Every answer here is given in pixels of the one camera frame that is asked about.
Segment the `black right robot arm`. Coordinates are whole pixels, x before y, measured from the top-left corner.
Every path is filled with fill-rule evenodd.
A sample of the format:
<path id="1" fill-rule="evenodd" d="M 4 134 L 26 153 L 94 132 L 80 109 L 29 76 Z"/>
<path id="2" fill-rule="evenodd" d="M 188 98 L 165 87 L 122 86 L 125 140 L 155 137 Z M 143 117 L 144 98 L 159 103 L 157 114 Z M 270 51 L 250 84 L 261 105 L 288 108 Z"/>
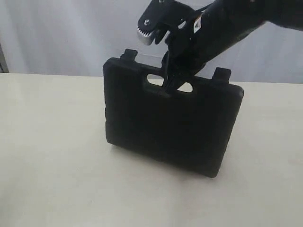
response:
<path id="1" fill-rule="evenodd" d="M 176 90 L 210 60 L 240 42 L 264 23 L 303 29 L 301 0 L 215 0 L 192 16 L 168 41 L 163 87 Z"/>

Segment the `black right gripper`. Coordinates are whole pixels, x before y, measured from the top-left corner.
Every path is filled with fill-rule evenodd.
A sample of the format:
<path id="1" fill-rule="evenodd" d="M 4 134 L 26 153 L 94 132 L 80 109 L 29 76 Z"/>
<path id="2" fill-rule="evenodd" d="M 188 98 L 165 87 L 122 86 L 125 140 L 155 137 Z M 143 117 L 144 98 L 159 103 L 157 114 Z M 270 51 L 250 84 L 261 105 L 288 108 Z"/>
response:
<path id="1" fill-rule="evenodd" d="M 163 89 L 166 93 L 178 90 L 187 83 L 188 77 L 197 74 L 208 62 L 208 22 L 186 21 L 182 28 L 179 23 L 161 23 L 161 31 L 170 34 L 165 43 L 168 50 L 163 57 Z"/>

